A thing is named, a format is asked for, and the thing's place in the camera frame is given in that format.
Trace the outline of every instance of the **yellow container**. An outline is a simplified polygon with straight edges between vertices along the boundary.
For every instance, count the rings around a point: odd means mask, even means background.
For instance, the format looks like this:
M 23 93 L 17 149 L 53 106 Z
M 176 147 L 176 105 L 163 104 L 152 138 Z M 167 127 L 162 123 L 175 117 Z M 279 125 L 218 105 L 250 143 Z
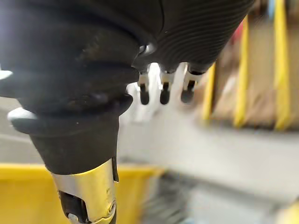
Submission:
M 153 167 L 119 168 L 117 223 L 138 223 L 148 180 L 160 174 Z M 0 202 L 1 223 L 69 224 L 52 177 L 42 165 L 0 165 Z

